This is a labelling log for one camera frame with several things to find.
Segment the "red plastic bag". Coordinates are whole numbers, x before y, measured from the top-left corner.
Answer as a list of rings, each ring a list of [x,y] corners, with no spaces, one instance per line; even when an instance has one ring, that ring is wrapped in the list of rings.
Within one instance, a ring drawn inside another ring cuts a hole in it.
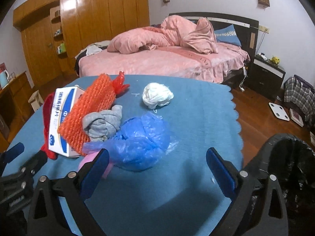
[[[112,86],[116,96],[123,95],[130,87],[129,84],[125,84],[125,73],[120,71],[118,76],[112,80]]]

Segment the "black bed headboard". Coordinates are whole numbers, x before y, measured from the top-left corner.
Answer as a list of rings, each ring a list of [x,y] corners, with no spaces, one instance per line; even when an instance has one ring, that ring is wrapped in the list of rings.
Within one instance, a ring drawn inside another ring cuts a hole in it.
[[[214,12],[175,12],[169,15],[179,15],[188,20],[196,21],[200,18],[207,18],[214,27],[214,30],[234,25],[236,35],[241,42],[241,48],[249,54],[250,60],[253,62],[258,39],[259,22],[257,20]]]

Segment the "white crumpled tissue ball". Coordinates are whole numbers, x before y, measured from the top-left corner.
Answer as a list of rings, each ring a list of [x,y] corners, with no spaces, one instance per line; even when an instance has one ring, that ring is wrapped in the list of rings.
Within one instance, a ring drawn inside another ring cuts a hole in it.
[[[173,98],[173,92],[167,86],[159,83],[147,84],[142,94],[144,104],[151,110],[168,105]]]

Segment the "wooden side cabinet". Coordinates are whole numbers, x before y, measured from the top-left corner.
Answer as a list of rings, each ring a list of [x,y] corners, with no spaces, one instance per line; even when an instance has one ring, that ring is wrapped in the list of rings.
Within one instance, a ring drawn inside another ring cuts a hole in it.
[[[7,126],[8,133],[1,132],[1,152],[13,141],[34,111],[28,103],[32,88],[26,73],[22,73],[1,90],[1,127]]]

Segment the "book on floor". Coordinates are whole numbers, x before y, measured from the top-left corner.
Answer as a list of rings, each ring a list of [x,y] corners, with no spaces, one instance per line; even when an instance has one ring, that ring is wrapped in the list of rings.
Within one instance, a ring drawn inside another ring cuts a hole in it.
[[[289,113],[290,113],[290,117],[292,119],[292,121],[294,121],[296,124],[298,124],[300,127],[304,127],[304,122],[302,117],[299,115],[298,112],[296,112],[293,109],[289,109]]]

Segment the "grey sock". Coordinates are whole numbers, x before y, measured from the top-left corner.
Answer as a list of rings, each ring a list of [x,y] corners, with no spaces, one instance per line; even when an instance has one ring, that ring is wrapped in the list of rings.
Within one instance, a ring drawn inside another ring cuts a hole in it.
[[[82,127],[91,142],[106,141],[120,129],[122,106],[114,105],[109,110],[91,112],[83,117]]]

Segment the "pink crumpled duvet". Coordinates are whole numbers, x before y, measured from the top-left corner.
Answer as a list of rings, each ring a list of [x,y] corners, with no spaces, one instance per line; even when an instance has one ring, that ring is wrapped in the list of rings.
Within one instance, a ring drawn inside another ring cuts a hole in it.
[[[141,27],[115,36],[109,43],[109,52],[133,54],[143,47],[154,50],[161,47],[180,46],[201,54],[218,53],[216,36],[207,18],[197,23],[178,15],[168,16],[160,27]]]

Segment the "white small stool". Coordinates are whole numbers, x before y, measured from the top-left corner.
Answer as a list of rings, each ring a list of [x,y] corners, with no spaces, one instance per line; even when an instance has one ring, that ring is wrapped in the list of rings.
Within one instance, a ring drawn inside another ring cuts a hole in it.
[[[31,95],[31,97],[28,100],[28,103],[31,105],[34,112],[36,112],[41,107],[41,105],[44,104],[44,100],[42,99],[39,90],[35,91]]]

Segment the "yellow plush toy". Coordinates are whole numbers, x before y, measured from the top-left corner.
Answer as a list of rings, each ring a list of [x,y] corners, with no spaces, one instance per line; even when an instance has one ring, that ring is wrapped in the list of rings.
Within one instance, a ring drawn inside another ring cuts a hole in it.
[[[271,59],[269,59],[270,63],[272,63],[273,65],[279,65],[280,63],[280,59],[276,56],[273,56]]]

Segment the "white blue alcohol pads box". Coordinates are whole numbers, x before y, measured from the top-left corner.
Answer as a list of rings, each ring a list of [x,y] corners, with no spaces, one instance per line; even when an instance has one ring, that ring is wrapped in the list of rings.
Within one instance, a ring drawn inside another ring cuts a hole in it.
[[[48,147],[50,151],[68,158],[76,158],[79,156],[79,154],[58,133],[58,128],[84,92],[85,91],[78,85],[56,89],[53,97],[49,124]]]

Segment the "orange foam net sleeve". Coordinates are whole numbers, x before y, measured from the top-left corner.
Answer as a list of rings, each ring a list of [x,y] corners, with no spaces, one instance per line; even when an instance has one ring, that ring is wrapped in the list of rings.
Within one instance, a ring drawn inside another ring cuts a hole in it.
[[[90,141],[82,126],[84,116],[109,109],[115,99],[113,81],[107,74],[100,75],[75,102],[57,132],[74,151],[82,155],[83,144]]]

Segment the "wall power socket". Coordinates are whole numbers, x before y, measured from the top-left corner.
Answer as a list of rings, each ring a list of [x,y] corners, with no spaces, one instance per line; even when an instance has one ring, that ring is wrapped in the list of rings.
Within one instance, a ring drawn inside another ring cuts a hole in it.
[[[266,34],[268,34],[270,32],[270,29],[268,29],[268,27],[265,27],[265,26],[259,25],[258,29],[259,29],[259,31],[264,32]]]

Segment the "red sock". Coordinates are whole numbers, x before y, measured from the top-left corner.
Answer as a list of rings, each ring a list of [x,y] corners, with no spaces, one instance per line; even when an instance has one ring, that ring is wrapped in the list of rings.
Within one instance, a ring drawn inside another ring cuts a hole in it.
[[[49,149],[49,126],[50,126],[50,117],[51,117],[51,110],[53,105],[53,99],[55,97],[55,92],[52,92],[49,94],[42,107],[42,113],[43,113],[43,134],[44,134],[44,144],[41,147],[41,151],[45,152],[47,157],[52,160],[57,159],[57,154]]]

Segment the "blue plastic bag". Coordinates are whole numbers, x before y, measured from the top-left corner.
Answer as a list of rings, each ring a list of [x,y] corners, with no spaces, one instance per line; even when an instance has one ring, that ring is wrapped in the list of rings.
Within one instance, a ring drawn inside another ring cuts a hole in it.
[[[115,135],[104,142],[83,145],[84,154],[106,149],[109,162],[126,171],[145,171],[156,165],[178,145],[167,121],[152,112],[133,117],[120,126]]]

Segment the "bed with pink sheet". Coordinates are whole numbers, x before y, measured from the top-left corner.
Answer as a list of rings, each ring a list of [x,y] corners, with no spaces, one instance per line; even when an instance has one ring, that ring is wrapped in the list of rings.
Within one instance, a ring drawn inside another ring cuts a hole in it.
[[[249,54],[242,48],[226,43],[217,44],[218,53],[201,54],[180,46],[142,50],[121,54],[103,50],[79,60],[79,76],[155,75],[196,79],[210,83],[223,83],[230,73],[244,73],[250,62]]]

